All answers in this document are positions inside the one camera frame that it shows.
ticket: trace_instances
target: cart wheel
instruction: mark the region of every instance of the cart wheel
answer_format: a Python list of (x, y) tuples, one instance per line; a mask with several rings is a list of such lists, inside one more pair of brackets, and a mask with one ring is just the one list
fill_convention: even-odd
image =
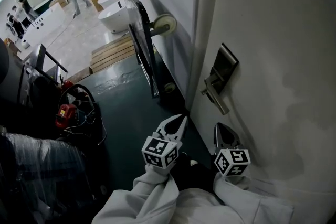
[(177, 27), (177, 21), (170, 14), (162, 14), (158, 18), (155, 19), (153, 23), (153, 28), (156, 29), (158, 27), (162, 27), (165, 25), (169, 25), (169, 30), (167, 30), (166, 32), (163, 32), (162, 34), (160, 34), (160, 36), (167, 36), (173, 31), (175, 31)]
[(164, 93), (171, 93), (175, 91), (176, 85), (174, 83), (168, 83), (164, 86), (163, 91)]

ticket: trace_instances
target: white door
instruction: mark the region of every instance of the white door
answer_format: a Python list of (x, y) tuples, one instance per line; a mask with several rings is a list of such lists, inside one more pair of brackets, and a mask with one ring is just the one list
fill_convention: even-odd
[[(240, 64), (222, 116), (199, 89), (224, 43)], [(213, 128), (233, 128), (249, 149), (256, 190), (290, 200), (293, 223), (336, 211), (335, 0), (216, 0), (191, 118), (212, 153)]]

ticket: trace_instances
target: door lever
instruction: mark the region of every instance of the door lever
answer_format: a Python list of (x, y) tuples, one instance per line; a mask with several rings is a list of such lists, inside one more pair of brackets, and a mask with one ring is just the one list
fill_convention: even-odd
[(203, 91), (201, 91), (202, 95), (206, 94), (208, 98), (210, 99), (210, 101), (214, 103), (216, 107), (218, 107), (218, 109), (223, 115), (226, 115), (227, 113), (229, 113), (230, 112), (229, 108), (226, 106), (224, 101), (221, 99), (219, 94), (216, 92), (215, 88), (212, 86), (210, 77), (205, 79), (204, 83), (206, 85), (206, 88)]
[(201, 90), (201, 94), (206, 94), (210, 101), (218, 107), (222, 115), (226, 115), (230, 110), (219, 95), (238, 64), (237, 58), (222, 44), (210, 76), (204, 80), (206, 88)]

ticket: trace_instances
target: green floor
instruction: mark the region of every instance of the green floor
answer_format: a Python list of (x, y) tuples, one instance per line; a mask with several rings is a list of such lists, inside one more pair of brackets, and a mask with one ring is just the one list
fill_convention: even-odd
[[(135, 56), (87, 77), (80, 84), (88, 87), (99, 103), (108, 131), (104, 143), (107, 185), (110, 190), (130, 190), (133, 180), (144, 173), (141, 148), (146, 137), (163, 120), (183, 110), (168, 110), (158, 105), (158, 99), (151, 98), (148, 82)], [(187, 152), (210, 167), (210, 154), (190, 120), (180, 152)]]

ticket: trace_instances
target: plastic wrap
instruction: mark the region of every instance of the plastic wrap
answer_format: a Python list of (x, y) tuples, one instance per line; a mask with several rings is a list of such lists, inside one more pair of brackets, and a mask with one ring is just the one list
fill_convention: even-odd
[(0, 154), (0, 187), (15, 194), (14, 201), (24, 204), (34, 222), (45, 223), (93, 203), (85, 163), (76, 147), (18, 134), (5, 134), (0, 143), (7, 151)]

